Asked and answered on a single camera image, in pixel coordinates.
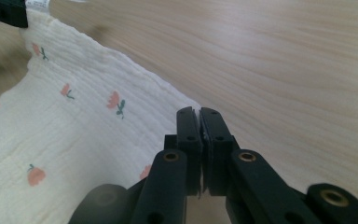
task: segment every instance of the white cloth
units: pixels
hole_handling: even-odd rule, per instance
[[[67,223],[91,189],[138,182],[176,133],[176,111],[200,106],[122,53],[27,13],[29,71],[0,97],[0,223]]]

